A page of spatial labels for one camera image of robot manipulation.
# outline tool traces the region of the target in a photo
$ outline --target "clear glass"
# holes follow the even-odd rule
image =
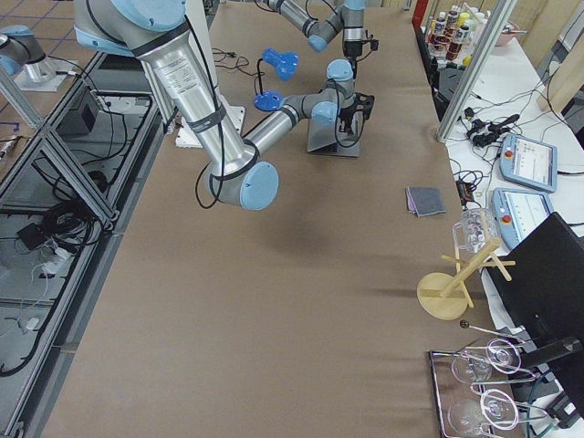
[[[454,244],[460,249],[476,254],[486,241],[498,237],[495,218],[486,208],[471,208],[463,212],[461,221],[453,226]]]
[[[463,437],[497,436],[489,426],[509,431],[519,423],[515,402],[500,390],[488,390],[479,400],[460,399],[448,410],[448,423]]]
[[[485,347],[467,347],[454,358],[452,372],[462,383],[481,383],[490,379],[493,368],[513,374],[521,367],[521,357],[515,345],[506,339],[495,338]]]

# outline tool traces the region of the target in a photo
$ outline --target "blue object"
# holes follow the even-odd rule
[[[267,89],[264,94],[257,94],[254,97],[255,107],[266,112],[279,110],[283,104],[284,98],[282,95],[272,89]]]
[[[134,57],[131,51],[121,44],[114,43],[101,36],[91,35],[75,26],[77,41],[80,45],[99,52],[110,53],[111,55],[120,55],[122,57]]]
[[[262,53],[262,59],[274,67],[277,76],[282,80],[292,78],[298,68],[298,53],[280,53],[269,47]]]
[[[279,178],[269,162],[257,162],[245,175],[239,201],[246,210],[263,210],[276,198]]]
[[[4,69],[8,76],[13,76],[22,69],[11,57],[3,57],[2,55],[0,55],[0,67]]]
[[[553,193],[558,187],[558,148],[516,134],[507,134],[499,159],[503,178]]]
[[[362,11],[365,9],[365,0],[346,0],[345,7],[353,11]]]
[[[33,32],[24,25],[13,25],[0,29],[0,34],[4,34],[7,37],[31,37]]]
[[[184,21],[186,0],[111,0],[133,24],[155,32],[173,30]]]
[[[312,47],[312,49],[315,52],[318,52],[318,53],[322,52],[329,45],[329,43],[327,43],[327,40],[325,38],[323,38],[322,36],[318,36],[318,35],[309,36],[308,37],[308,44]]]
[[[548,194],[533,190],[494,189],[491,203],[499,234],[509,249],[519,245],[554,211]]]
[[[310,118],[323,126],[330,126],[335,123],[339,115],[339,107],[332,102],[319,102],[312,109]]]
[[[347,59],[335,59],[328,64],[327,78],[337,82],[353,79],[353,69]]]

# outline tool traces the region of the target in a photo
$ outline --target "table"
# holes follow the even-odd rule
[[[368,9],[367,28],[380,51],[357,90],[377,100],[358,159],[307,155],[304,121],[265,157],[281,177],[268,209],[203,211],[206,157],[162,146],[44,437],[438,435],[426,352],[475,334],[426,314],[416,285],[454,271],[440,255],[460,204],[411,18]],[[268,45],[297,50],[293,79],[265,77],[285,95],[318,90],[341,53],[246,4],[222,5],[211,37],[252,65]],[[218,74],[253,126],[253,80]],[[439,187],[447,213],[408,214],[406,185]],[[474,297],[468,317],[488,326]]]
[[[512,114],[521,113],[521,118],[517,125],[524,136],[554,144],[558,147],[559,170],[582,172],[584,170],[584,151],[582,147],[567,125],[558,122],[558,118],[553,113],[542,112],[537,105],[537,93],[526,94],[524,97],[503,105],[492,106],[489,103],[507,102],[520,93],[530,91],[535,87],[540,91],[544,90],[536,71],[531,66],[521,46],[513,39],[506,46],[494,48],[481,77],[474,87],[474,96],[471,96],[468,100],[468,106],[475,109],[485,108],[477,115],[481,120],[497,120],[499,118],[499,120],[502,120]],[[451,134],[451,139],[446,143],[450,158],[460,163],[465,170],[480,170],[488,174],[491,172],[491,166],[472,153],[470,141],[464,140],[465,133],[466,129],[462,123],[458,123]],[[477,148],[474,151],[479,154],[485,153],[485,151],[480,151]],[[486,158],[494,158],[495,153],[495,148],[487,151]],[[459,170],[458,164],[456,162],[451,162],[451,164],[453,172],[457,172]],[[496,187],[522,188],[522,186],[502,179],[498,162],[494,166],[492,179],[485,178],[478,184],[477,192],[482,195],[477,197],[477,201],[482,206],[490,207],[490,195]],[[549,196],[556,211],[568,223],[584,222],[584,213],[582,213],[584,212],[584,199],[581,196],[575,196],[575,193],[581,193],[583,188],[583,177],[559,175],[558,189]],[[573,230],[577,235],[584,235],[584,226],[574,227]],[[505,254],[506,252],[506,248],[501,248],[499,254]],[[511,318],[508,316],[488,274],[483,273],[482,279],[495,326],[498,328],[513,327]],[[546,406],[553,398],[554,396],[544,397],[537,401],[537,405]],[[536,430],[541,431],[545,425],[545,422],[536,423]],[[572,428],[565,431],[553,430],[547,436],[561,438],[583,436],[583,434],[584,421],[579,420]]]

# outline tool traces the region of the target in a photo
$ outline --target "wooden stand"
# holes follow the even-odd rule
[[[501,239],[491,237],[486,244],[468,262],[461,260],[458,248],[455,248],[456,258],[443,255],[443,258],[456,263],[456,276],[449,276],[442,272],[432,272],[424,276],[418,283],[418,300],[426,312],[433,317],[452,320],[463,315],[467,307],[475,305],[471,299],[464,281],[473,272],[483,266],[494,264],[499,268],[507,281],[511,276],[505,266],[512,266],[515,262],[501,262],[495,255],[495,250],[501,245]]]

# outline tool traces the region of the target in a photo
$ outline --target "light blue joint cap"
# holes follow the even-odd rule
[[[276,198],[279,178],[269,162],[257,162],[245,175],[239,201],[246,210],[263,210]]]
[[[0,68],[3,68],[8,76],[13,76],[21,69],[20,65],[11,57],[3,57],[0,55]]]
[[[362,11],[365,9],[365,0],[345,0],[345,7],[353,11]]]
[[[101,36],[91,35],[75,26],[77,41],[83,47],[97,50],[98,52],[110,53],[111,55],[120,55],[121,57],[134,57],[133,53],[120,44],[109,41]]]
[[[136,26],[154,32],[173,30],[184,21],[186,0],[111,0]]]
[[[31,37],[33,31],[24,25],[13,25],[6,26],[0,29],[0,34],[4,34],[7,37]]]
[[[335,123],[339,107],[332,102],[319,102],[312,109],[310,118],[322,126],[330,126]]]
[[[309,36],[308,37],[308,44],[314,49],[315,52],[318,52],[318,53],[322,52],[329,45],[329,43],[327,43],[327,40],[325,38],[323,38],[322,36],[318,36],[318,35]]]
[[[353,79],[353,69],[347,59],[335,59],[328,64],[327,78],[337,82]]]

